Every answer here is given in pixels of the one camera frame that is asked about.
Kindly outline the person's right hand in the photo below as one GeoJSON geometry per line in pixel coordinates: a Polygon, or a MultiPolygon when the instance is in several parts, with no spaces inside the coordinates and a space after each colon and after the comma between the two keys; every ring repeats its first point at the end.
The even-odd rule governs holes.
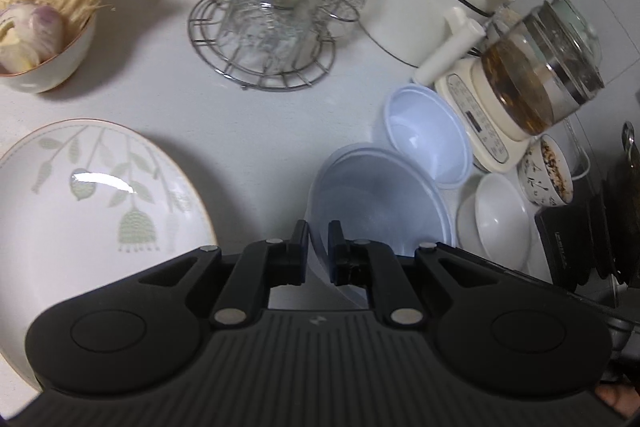
{"type": "Polygon", "coordinates": [[[631,418],[640,409],[640,397],[636,389],[626,386],[601,385],[596,395],[624,418],[631,418]]]}

